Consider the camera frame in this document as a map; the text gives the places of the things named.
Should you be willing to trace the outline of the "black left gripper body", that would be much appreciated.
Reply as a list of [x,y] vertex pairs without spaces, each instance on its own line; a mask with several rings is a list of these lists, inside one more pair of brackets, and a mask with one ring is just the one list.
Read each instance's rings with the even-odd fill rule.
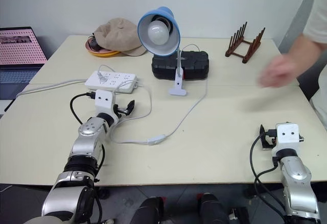
[[119,108],[117,104],[113,105],[113,111],[118,118],[121,118],[123,114],[128,116],[128,110]]

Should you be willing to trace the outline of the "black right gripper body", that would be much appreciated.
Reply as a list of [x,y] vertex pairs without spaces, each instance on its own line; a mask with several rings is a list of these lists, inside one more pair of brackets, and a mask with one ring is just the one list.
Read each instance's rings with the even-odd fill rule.
[[265,149],[273,149],[276,146],[276,137],[265,136]]

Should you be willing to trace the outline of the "person's bare hand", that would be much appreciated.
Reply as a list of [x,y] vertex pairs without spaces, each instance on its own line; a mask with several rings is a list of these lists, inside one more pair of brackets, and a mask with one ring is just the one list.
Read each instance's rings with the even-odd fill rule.
[[290,84],[297,76],[297,65],[293,58],[280,55],[262,70],[258,83],[262,87],[278,88]]

